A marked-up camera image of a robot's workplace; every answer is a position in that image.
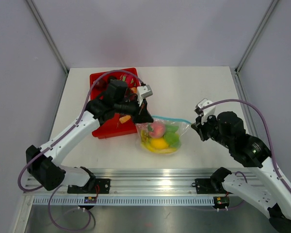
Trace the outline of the yellow lemon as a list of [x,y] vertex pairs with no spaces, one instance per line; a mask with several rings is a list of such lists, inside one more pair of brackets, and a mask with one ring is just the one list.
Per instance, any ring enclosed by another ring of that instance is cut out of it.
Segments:
[[169,144],[165,141],[163,137],[152,138],[150,140],[150,145],[156,150],[165,150],[169,147]]

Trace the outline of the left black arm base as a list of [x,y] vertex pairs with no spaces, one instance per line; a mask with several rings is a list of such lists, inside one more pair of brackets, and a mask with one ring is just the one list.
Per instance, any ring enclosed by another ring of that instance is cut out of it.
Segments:
[[79,187],[70,185],[67,189],[69,194],[109,194],[111,180],[106,178],[95,178],[90,180],[85,186]]

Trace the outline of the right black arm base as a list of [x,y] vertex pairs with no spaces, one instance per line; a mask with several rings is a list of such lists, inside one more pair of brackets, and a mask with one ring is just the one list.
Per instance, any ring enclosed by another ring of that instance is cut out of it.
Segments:
[[191,183],[197,194],[226,194],[222,183],[232,172],[224,167],[217,169],[209,178],[197,178]]

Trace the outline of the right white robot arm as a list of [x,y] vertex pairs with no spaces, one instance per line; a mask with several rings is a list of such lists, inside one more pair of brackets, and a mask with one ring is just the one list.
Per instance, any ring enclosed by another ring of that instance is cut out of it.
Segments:
[[198,116],[191,125],[202,141],[211,139],[228,149],[231,157],[263,183],[267,192],[241,181],[230,170],[221,167],[210,177],[215,192],[226,191],[254,206],[279,233],[291,233],[291,193],[276,174],[271,152],[259,138],[246,133],[243,120],[234,112],[210,115],[205,122]]

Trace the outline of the green star fruit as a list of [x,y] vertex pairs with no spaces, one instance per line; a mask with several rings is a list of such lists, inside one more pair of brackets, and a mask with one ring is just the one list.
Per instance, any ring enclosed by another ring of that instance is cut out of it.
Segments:
[[177,133],[166,132],[163,138],[171,148],[178,148],[181,146],[180,136]]

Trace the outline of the green cucumber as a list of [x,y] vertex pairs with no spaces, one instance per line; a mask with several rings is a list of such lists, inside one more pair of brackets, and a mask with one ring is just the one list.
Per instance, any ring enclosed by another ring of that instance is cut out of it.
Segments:
[[165,132],[176,133],[179,130],[178,125],[165,124]]

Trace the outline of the clear zip top bag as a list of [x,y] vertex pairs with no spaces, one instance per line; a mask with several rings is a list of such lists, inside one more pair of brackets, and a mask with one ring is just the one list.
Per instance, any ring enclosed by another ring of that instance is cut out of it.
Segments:
[[139,135],[136,145],[154,154],[169,155],[177,152],[191,122],[162,116],[153,116],[153,119],[152,123],[136,124]]

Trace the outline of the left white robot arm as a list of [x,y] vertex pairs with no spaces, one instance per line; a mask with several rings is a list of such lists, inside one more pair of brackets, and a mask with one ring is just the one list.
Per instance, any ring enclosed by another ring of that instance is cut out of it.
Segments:
[[87,135],[99,129],[115,114],[131,116],[135,124],[154,121],[147,110],[146,98],[152,95],[150,86],[142,84],[132,96],[128,96],[127,91],[126,82],[111,81],[105,91],[86,103],[80,116],[60,134],[38,148],[27,148],[27,171],[43,188],[51,191],[60,185],[71,185],[83,193],[92,192],[97,184],[93,172],[83,166],[63,166],[64,158]]

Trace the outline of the yellow banana bunch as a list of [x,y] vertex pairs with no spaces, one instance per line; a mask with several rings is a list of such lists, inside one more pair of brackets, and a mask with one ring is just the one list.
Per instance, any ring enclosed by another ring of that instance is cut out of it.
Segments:
[[151,153],[172,154],[181,147],[178,133],[166,132],[160,138],[152,138],[145,130],[140,132],[140,146]]

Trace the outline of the pink peach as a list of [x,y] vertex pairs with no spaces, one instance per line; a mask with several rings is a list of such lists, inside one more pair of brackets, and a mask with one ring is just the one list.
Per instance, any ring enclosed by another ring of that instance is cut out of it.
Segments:
[[153,122],[148,124],[147,130],[151,138],[161,138],[165,133],[165,124],[161,122]]

